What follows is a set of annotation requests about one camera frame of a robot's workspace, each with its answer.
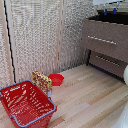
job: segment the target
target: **wooden floor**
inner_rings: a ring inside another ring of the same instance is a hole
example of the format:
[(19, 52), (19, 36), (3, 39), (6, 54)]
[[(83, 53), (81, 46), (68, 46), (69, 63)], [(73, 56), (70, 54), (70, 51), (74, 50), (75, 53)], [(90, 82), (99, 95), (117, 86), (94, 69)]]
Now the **wooden floor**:
[[(110, 128), (128, 101), (128, 87), (91, 66), (61, 73), (65, 79), (53, 87), (57, 105), (48, 128)], [(15, 128), (0, 104), (0, 128)]]

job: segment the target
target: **red basket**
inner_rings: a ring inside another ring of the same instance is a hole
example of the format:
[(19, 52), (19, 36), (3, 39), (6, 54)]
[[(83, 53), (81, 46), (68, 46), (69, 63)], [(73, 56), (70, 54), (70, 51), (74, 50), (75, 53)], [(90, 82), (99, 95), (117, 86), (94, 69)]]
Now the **red basket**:
[(64, 80), (64, 77), (61, 74), (57, 74), (57, 73), (50, 74), (48, 78), (52, 80), (53, 86), (60, 86)]
[(16, 128), (46, 128), (57, 110), (51, 99), (31, 81), (2, 88), (0, 96)]

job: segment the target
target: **wooden cabinet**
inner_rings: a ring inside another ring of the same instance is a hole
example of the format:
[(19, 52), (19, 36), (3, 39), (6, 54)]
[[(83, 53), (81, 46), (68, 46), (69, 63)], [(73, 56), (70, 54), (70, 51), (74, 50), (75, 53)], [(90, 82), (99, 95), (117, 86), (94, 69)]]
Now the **wooden cabinet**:
[(111, 23), (108, 18), (103, 20), (100, 15), (85, 19), (82, 44), (92, 50), (90, 63), (123, 77), (128, 63), (128, 25), (121, 24), (121, 20), (120, 24), (112, 23), (112, 18), (110, 19)]

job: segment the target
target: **drawer handle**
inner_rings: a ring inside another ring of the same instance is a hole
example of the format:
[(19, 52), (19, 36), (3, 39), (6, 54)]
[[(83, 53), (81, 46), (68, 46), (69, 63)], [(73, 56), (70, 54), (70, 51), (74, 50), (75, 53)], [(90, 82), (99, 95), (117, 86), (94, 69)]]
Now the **drawer handle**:
[(110, 43), (110, 44), (114, 44), (114, 45), (117, 44), (117, 43), (114, 42), (114, 41), (107, 41), (107, 40), (99, 39), (99, 38), (97, 38), (97, 37), (95, 37), (95, 36), (94, 36), (94, 37), (93, 37), (93, 36), (88, 36), (88, 38), (95, 39), (95, 40), (99, 40), (99, 41), (103, 41), (103, 42)]
[(107, 61), (107, 62), (109, 62), (109, 63), (112, 63), (112, 64), (114, 64), (114, 65), (116, 65), (116, 66), (120, 66), (118, 63), (115, 63), (115, 62), (112, 62), (112, 61), (110, 61), (110, 60), (107, 60), (107, 59), (105, 59), (105, 58), (103, 58), (103, 57), (101, 57), (101, 56), (96, 56), (96, 57), (99, 58), (99, 59), (105, 60), (105, 61)]

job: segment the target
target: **red bowl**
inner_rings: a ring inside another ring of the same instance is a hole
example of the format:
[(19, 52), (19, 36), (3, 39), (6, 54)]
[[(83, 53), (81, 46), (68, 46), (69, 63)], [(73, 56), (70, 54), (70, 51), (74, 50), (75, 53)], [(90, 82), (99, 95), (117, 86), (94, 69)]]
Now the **red bowl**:
[(50, 74), (48, 78), (52, 80), (53, 86), (60, 86), (64, 80), (64, 77), (61, 74), (57, 74), (57, 73)]

